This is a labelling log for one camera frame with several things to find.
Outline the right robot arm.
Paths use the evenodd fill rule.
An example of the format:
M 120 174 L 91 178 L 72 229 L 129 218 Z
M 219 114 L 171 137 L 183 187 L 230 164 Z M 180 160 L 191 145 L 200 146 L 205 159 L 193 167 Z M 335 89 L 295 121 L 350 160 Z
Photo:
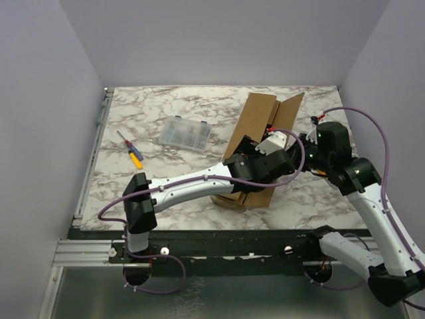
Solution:
M 356 209 L 372 235 L 374 254 L 347 240 L 329 226 L 311 231 L 306 255 L 319 260 L 334 258 L 367 281 L 374 297 L 394 306 L 424 290 L 424 253 L 407 233 L 384 190 L 385 180 L 366 158 L 355 158 L 347 128 L 338 122 L 318 124 L 288 153 L 303 171 L 321 171 Z

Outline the brown cardboard express box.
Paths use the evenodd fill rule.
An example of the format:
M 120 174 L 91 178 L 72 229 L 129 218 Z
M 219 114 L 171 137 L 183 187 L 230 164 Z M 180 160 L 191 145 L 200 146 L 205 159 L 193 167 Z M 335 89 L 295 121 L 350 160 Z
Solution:
M 244 136 L 260 143 L 266 138 L 269 128 L 292 130 L 304 95 L 302 92 L 279 101 L 275 95 L 251 92 L 222 158 L 229 158 Z M 268 207 L 273 194 L 274 188 L 266 188 L 258 193 L 213 195 L 211 200 L 227 209 L 245 211 L 247 208 Z

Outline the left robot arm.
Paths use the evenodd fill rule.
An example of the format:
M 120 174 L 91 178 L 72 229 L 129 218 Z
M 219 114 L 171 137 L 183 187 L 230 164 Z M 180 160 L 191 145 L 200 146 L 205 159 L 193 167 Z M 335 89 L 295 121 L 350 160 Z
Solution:
M 156 213 L 211 195 L 258 193 L 277 178 L 292 174 L 295 167 L 285 151 L 287 139 L 282 132 L 272 132 L 257 144 L 244 136 L 228 159 L 202 171 L 163 179 L 134 175 L 123 192 L 124 255 L 135 263 L 145 258 L 149 232 L 157 226 Z

